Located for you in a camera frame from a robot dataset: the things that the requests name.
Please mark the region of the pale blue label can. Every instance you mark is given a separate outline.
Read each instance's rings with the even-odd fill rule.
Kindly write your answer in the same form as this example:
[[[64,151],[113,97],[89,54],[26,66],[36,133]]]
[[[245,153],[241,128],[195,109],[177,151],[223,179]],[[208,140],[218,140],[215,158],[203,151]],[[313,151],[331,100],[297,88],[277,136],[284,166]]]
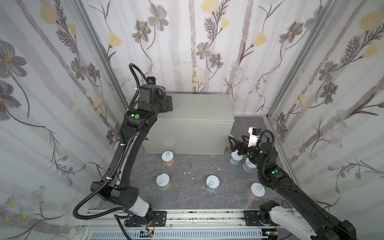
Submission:
[[[239,165],[243,160],[243,155],[239,155],[239,151],[236,150],[231,153],[230,163],[233,165]]]

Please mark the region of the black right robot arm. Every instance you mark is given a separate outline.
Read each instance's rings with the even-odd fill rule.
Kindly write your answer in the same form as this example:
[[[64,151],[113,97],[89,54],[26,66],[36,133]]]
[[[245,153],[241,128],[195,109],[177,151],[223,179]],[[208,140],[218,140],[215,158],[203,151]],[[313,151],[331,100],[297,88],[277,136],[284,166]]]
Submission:
[[[256,220],[269,226],[277,224],[301,240],[355,240],[356,228],[347,220],[341,221],[301,190],[293,179],[280,168],[274,139],[249,146],[249,139],[229,137],[232,152],[238,152],[258,169],[259,182],[276,191],[300,213],[301,219],[286,211],[279,203],[269,201],[260,206]]]

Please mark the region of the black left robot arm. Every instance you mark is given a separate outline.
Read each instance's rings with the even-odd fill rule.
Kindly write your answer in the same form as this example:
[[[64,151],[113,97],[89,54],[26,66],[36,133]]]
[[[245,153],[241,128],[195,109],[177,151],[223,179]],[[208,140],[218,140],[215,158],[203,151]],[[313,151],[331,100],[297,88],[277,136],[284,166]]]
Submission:
[[[139,148],[159,113],[173,110],[172,97],[166,89],[157,85],[139,87],[139,99],[135,108],[128,110],[118,127],[119,146],[106,173],[91,185],[92,196],[117,205],[119,211],[133,214],[140,225],[153,220],[152,207],[139,196],[139,190],[130,185],[130,174]]]

